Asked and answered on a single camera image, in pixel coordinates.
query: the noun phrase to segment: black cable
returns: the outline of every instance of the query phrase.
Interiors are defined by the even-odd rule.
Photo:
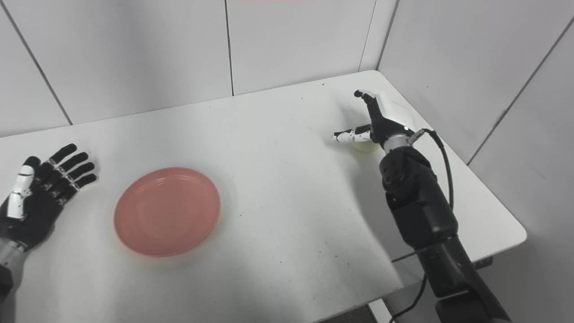
[[[426,129],[426,128],[423,129],[423,131],[426,132],[426,133],[428,133],[428,134],[430,135],[430,137],[433,138],[433,140],[435,141],[436,145],[439,146],[440,152],[443,154],[444,167],[447,169],[448,203],[449,203],[449,205],[450,205],[450,207],[451,207],[451,210],[453,210],[454,207],[455,207],[455,191],[454,191],[454,188],[453,188],[453,185],[452,185],[451,164],[450,164],[450,162],[448,161],[447,150],[444,149],[443,141],[440,140],[440,137],[439,137],[439,135],[436,133],[436,131],[430,130],[430,129]],[[410,253],[410,254],[408,254],[408,255],[405,255],[405,256],[403,256],[403,257],[399,257],[399,258],[397,258],[397,259],[395,259],[395,260],[396,260],[396,261],[399,261],[399,260],[401,260],[401,259],[407,258],[407,257],[412,256],[412,255],[414,255],[414,254],[415,254],[415,252],[412,252],[412,253]],[[417,306],[419,300],[420,300],[421,297],[422,297],[422,294],[423,294],[424,291],[425,291],[426,280],[427,280],[426,275],[424,275],[424,276],[422,277],[421,289],[419,289],[417,296],[414,298],[414,302],[413,302],[409,307],[407,307],[406,309],[404,309],[404,310],[398,312],[397,314],[393,315],[393,316],[391,317],[391,319],[389,320],[389,323],[393,323],[399,316],[401,316],[401,315],[403,315],[403,314],[405,314],[405,313],[408,313],[409,311],[411,311],[412,309],[414,309],[414,308]]]
[[[422,294],[423,294],[424,291],[425,291],[425,286],[426,286],[426,275],[424,275],[424,276],[422,277],[421,289],[419,289],[418,294],[417,294],[417,296],[416,296],[415,299],[414,299],[414,302],[413,302],[409,307],[407,307],[406,309],[404,309],[404,310],[398,312],[397,314],[393,315],[393,317],[391,317],[391,319],[389,320],[389,323],[393,323],[394,320],[397,319],[397,317],[399,317],[399,316],[401,316],[401,315],[407,313],[408,311],[414,309],[415,306],[417,306],[419,300],[420,300],[421,297],[422,297]]]
[[[439,135],[434,130],[430,129],[423,129],[424,132],[428,133],[431,138],[434,139],[437,146],[439,146],[440,152],[443,154],[444,159],[444,167],[447,169],[447,181],[448,181],[448,203],[451,206],[451,210],[455,208],[455,190],[452,187],[452,173],[451,173],[451,164],[448,161],[447,150],[444,149],[443,141],[440,140]]]
[[[416,254],[417,254],[417,253],[414,252],[414,251],[411,252],[411,253],[407,253],[407,254],[404,255],[404,256],[400,256],[399,258],[396,258],[396,259],[391,260],[391,263],[400,262],[401,260],[406,259],[406,258],[408,258],[408,257],[410,257],[410,256],[414,256],[414,255],[416,255]]]

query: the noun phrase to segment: floor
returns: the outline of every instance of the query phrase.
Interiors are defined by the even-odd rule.
[[[377,323],[367,305],[332,317],[321,323]]]

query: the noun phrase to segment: small round object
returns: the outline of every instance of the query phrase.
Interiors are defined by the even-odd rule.
[[[377,151],[381,146],[372,141],[366,141],[364,143],[351,143],[351,147],[358,152],[372,153]]]
[[[173,256],[200,244],[219,217],[215,185],[188,168],[164,168],[136,180],[115,207],[114,228],[131,250]]]

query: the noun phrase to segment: robotic hand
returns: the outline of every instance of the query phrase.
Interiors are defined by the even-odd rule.
[[[28,157],[0,206],[0,301],[14,285],[16,262],[46,240],[65,204],[96,180],[96,175],[86,175],[95,165],[84,163],[88,159],[85,152],[60,164],[76,150],[75,144],[69,144],[42,164],[38,157]]]
[[[371,124],[336,132],[333,139],[370,140],[385,150],[379,170],[387,204],[403,240],[414,249],[425,271],[423,286],[428,279],[435,296],[440,298],[436,311],[441,322],[509,322],[509,316],[477,273],[458,238],[458,222],[452,211],[452,176],[439,136],[429,129],[413,132],[405,125],[408,118],[389,115],[387,112],[393,111],[387,111],[391,107],[384,95],[356,91],[355,96],[367,104]],[[425,132],[443,154],[450,203],[437,183],[430,162],[413,147]],[[391,322],[404,313],[394,315]]]

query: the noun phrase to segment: table surface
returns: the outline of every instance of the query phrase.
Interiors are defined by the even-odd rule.
[[[89,152],[99,175],[26,260],[16,321],[314,322],[404,287],[390,260],[410,249],[385,204],[384,152],[331,141],[333,131],[369,122],[356,89],[385,91],[416,128],[428,127],[380,73],[367,71],[1,138],[6,194],[27,156],[46,159],[70,142]],[[433,141],[415,147],[446,187]],[[523,227],[448,153],[470,258],[523,242]],[[181,255],[135,254],[114,233],[118,198],[139,177],[175,166],[212,179],[219,222]]]

